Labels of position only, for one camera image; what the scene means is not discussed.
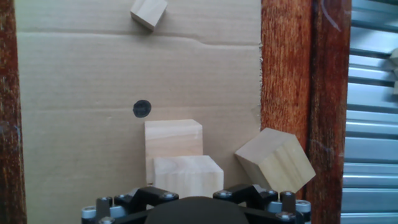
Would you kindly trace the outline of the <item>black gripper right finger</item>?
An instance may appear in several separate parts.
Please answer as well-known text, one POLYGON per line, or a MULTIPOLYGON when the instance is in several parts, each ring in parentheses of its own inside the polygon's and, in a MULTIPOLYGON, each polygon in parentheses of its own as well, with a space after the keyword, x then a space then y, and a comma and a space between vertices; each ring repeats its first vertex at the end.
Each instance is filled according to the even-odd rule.
POLYGON ((257 184, 239 184, 213 194, 238 206, 249 223, 311 223, 311 203, 291 191, 277 192, 257 184))

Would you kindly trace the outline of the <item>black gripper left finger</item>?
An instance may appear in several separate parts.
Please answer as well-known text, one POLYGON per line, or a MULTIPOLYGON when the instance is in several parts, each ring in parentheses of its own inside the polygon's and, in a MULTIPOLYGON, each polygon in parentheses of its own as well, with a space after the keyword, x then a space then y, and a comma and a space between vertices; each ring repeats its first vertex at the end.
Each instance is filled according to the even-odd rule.
POLYGON ((94 206, 81 210, 81 224, 117 223, 118 218, 146 211, 148 205, 155 207, 178 199, 177 193, 153 186, 135 188, 115 197, 100 197, 94 206))

